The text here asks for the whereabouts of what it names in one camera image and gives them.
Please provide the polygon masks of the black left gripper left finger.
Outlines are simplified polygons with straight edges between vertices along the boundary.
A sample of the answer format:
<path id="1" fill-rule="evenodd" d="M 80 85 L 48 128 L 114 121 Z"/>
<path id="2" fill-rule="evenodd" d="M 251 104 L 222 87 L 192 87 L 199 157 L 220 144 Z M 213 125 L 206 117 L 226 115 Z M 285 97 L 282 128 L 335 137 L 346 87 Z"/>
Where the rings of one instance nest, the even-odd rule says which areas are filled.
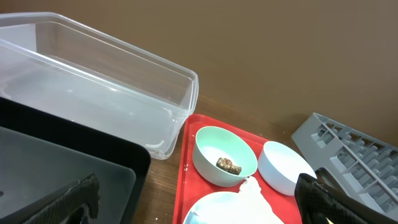
<path id="1" fill-rule="evenodd" d="M 90 174 L 2 217 L 1 223 L 89 223 L 97 219 L 99 206 L 100 182 Z"/>

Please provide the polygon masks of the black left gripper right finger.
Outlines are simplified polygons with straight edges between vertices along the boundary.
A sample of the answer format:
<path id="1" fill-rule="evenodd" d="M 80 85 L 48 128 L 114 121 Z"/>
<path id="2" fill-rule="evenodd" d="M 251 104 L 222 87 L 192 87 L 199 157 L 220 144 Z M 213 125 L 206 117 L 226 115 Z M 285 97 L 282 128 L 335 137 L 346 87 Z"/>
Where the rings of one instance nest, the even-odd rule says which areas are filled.
<path id="1" fill-rule="evenodd" d="M 294 196 L 303 224 L 397 224 L 305 173 L 298 176 Z"/>

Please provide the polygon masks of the light blue bowl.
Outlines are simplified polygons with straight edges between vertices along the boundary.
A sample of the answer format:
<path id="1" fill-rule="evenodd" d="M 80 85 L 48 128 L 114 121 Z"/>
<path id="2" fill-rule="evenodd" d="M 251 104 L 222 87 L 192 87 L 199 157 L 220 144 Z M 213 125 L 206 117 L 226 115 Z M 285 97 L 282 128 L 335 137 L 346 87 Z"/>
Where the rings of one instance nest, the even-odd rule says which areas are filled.
<path id="1" fill-rule="evenodd" d="M 261 177 L 274 190 L 294 196 L 301 173 L 317 178 L 308 162 L 290 147 L 275 141 L 267 141 L 258 158 Z"/>

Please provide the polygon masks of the white napkin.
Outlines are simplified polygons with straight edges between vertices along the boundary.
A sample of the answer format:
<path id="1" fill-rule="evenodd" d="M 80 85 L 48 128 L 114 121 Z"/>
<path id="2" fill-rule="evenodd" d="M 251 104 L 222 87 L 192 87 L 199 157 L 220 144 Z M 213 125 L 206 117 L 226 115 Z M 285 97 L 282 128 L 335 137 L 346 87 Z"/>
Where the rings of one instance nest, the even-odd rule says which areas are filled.
<path id="1" fill-rule="evenodd" d="M 262 196 L 254 177 L 248 177 L 238 192 L 221 192 L 213 221 L 221 224 L 284 224 Z"/>

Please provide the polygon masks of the brown food scrap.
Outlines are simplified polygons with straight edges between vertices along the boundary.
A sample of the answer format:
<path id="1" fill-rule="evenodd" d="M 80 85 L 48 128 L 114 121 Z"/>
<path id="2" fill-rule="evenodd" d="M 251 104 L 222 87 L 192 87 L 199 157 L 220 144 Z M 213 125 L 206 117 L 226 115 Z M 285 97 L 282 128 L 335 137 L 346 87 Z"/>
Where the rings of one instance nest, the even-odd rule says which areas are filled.
<path id="1" fill-rule="evenodd" d="M 227 158 L 222 158 L 220 157 L 217 162 L 216 166 L 219 167 L 220 169 L 224 170 L 225 172 L 228 172 L 230 174 L 234 175 L 239 175 L 242 171 L 242 168 L 240 166 L 234 165 L 231 160 Z"/>

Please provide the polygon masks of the mint green bowl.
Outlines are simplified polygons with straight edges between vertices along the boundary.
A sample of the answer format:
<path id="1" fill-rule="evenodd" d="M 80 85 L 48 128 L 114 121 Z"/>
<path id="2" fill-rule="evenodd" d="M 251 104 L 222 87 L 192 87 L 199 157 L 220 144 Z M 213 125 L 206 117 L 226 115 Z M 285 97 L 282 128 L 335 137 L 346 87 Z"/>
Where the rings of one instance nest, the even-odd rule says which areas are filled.
<path id="1" fill-rule="evenodd" d="M 241 168 L 239 174 L 231 174 L 216 165 L 226 158 Z M 220 187 L 233 187 L 257 171 L 257 157 L 251 147 L 239 136 L 223 128 L 200 128 L 194 141 L 193 164 L 197 172 L 208 182 Z"/>

